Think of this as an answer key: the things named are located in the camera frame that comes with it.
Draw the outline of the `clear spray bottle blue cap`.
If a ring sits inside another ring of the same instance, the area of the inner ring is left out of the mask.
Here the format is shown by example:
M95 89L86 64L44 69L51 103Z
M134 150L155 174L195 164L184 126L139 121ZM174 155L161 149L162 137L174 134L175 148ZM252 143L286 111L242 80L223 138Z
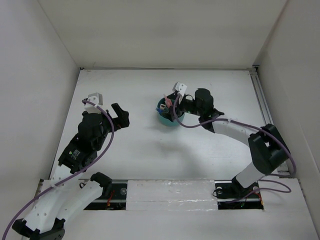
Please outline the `clear spray bottle blue cap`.
M159 108L159 107L157 107L156 108L156 111L158 112L158 114L161 116L161 117L166 117L167 116L167 114L168 114L168 112L169 112L169 109L168 108Z

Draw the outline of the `red pink pen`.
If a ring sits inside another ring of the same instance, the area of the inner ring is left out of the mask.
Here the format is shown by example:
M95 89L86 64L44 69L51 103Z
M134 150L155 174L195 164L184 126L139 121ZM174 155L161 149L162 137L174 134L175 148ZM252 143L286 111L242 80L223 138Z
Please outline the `red pink pen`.
M166 96L165 94L164 94L163 96L164 96L165 105L166 105L167 107L169 107L169 106L170 106L170 101L169 101L169 99L167 98L167 96Z

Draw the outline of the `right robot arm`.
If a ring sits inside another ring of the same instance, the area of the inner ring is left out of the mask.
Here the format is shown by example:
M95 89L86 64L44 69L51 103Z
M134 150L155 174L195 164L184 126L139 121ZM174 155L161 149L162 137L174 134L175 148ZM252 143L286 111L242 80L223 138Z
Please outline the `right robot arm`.
M164 118L178 122L183 127L186 124L180 121L180 117L184 114L195 115L198 117L199 127L232 138L249 148L251 163L234 176L230 184L214 191L218 199L231 199L235 202L256 193L255 183L266 176L272 176L281 164L293 158L273 124L256 127L227 118L215 108L214 98L206 88L198 88L194 96L188 99L185 90L174 87L172 94L164 96L161 110Z

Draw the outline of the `orange marker pen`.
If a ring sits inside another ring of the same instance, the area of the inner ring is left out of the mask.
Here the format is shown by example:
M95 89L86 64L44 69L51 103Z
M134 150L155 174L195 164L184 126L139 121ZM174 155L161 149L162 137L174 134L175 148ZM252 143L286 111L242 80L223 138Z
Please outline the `orange marker pen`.
M170 108L170 107L173 106L172 100L169 99L169 98L166 98L166 99L165 99L165 104L166 104L166 107L167 107L167 108Z

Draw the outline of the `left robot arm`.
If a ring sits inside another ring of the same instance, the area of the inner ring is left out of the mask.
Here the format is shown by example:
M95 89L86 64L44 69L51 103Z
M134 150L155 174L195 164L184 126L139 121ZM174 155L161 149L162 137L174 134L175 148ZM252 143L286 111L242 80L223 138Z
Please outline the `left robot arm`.
M112 179L101 172L94 173L82 189L68 201L70 191L78 184L85 171L95 164L109 149L103 146L107 136L130 125L129 112L117 103L111 107L116 117L88 99L82 101L85 111L77 133L58 159L50 179L50 186L30 200L32 210L24 217L15 216L10 224L19 235L30 240L60 240L65 224L97 198L107 198L112 191Z

